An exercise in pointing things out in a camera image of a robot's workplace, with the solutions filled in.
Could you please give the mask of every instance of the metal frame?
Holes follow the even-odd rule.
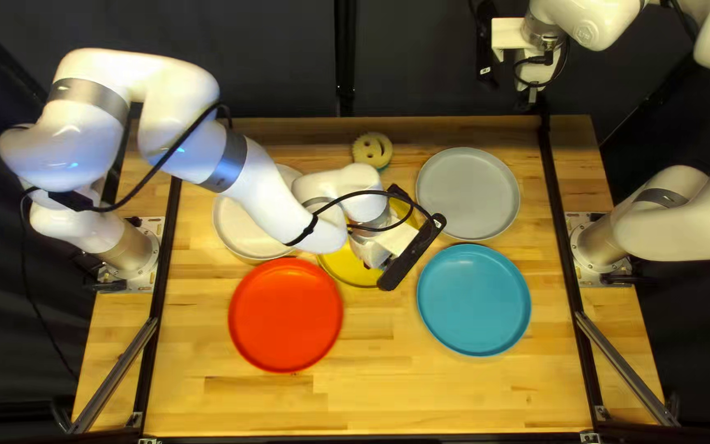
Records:
[[[128,373],[130,366],[133,365],[133,361],[136,360],[139,353],[144,349],[144,346],[147,345],[147,342],[152,338],[157,325],[157,318],[147,319],[147,322],[145,322],[139,332],[136,333],[136,336],[130,342],[128,348],[125,348],[124,353],[117,359],[117,362],[113,365],[111,371],[109,371],[106,379],[104,379],[103,383],[95,391],[95,394],[92,395],[92,398],[89,399],[89,402],[87,402],[84,409],[81,410],[81,413],[73,424],[70,425],[66,433],[77,434],[89,431],[95,419],[98,418],[98,415],[106,406],[106,402],[111,399],[114,390],[119,387],[119,383],[122,382],[125,374]]]
[[[667,427],[681,427],[681,424],[675,416],[656,398],[656,395],[653,394],[643,379],[640,378],[636,371],[626,362],[626,359],[621,356],[618,350],[616,350],[615,347],[610,344],[610,341],[599,331],[596,324],[581,311],[577,311],[574,315],[577,319],[577,326],[583,333],[588,335],[588,338],[604,353],[607,360],[612,364],[612,367],[617,370],[624,382],[626,382],[637,396],[637,399],[643,404],[643,407],[656,419],[656,422]]]

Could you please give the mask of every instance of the wooden table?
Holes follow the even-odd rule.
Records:
[[[538,119],[531,116],[236,120],[235,128],[262,143],[277,163],[303,173],[351,163],[350,144],[356,136],[383,132],[395,146],[383,184],[397,183],[411,195],[421,165],[445,148],[472,146],[497,156],[518,179],[521,210],[506,232],[481,243],[505,254],[522,271],[532,297],[530,327],[514,348],[493,358],[465,358],[435,341],[417,313],[415,285],[433,254],[455,242],[440,236],[395,291],[339,285],[344,325],[339,341],[316,366],[295,375],[262,372],[238,355],[226,325],[233,290],[252,266],[234,257],[216,236],[214,196],[185,183],[144,432],[387,435],[590,428],[537,125]],[[552,144],[565,209],[609,210],[611,199],[590,119],[554,117]],[[121,194],[146,169],[129,152]],[[167,177],[157,177],[120,214],[163,214],[167,190]],[[587,314],[660,396],[634,289],[582,293]],[[144,322],[149,304],[149,295],[98,296],[75,414]],[[598,350],[595,353],[610,413],[651,422],[616,372]],[[95,429],[123,425],[133,408],[137,372],[136,365]]]

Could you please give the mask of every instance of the blue plate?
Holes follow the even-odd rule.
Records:
[[[431,334],[467,356],[508,350],[530,322],[530,291],[517,266],[473,243],[433,257],[420,274],[417,297]]]

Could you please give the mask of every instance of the red plate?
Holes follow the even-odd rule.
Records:
[[[292,373],[327,354],[343,315],[333,279],[320,267],[286,257],[243,278],[229,305],[229,332],[255,367]]]

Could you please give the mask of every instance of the yellow sponge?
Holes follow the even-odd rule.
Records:
[[[385,134],[366,133],[353,143],[355,162],[369,164],[378,170],[385,169],[393,155],[394,146]]]

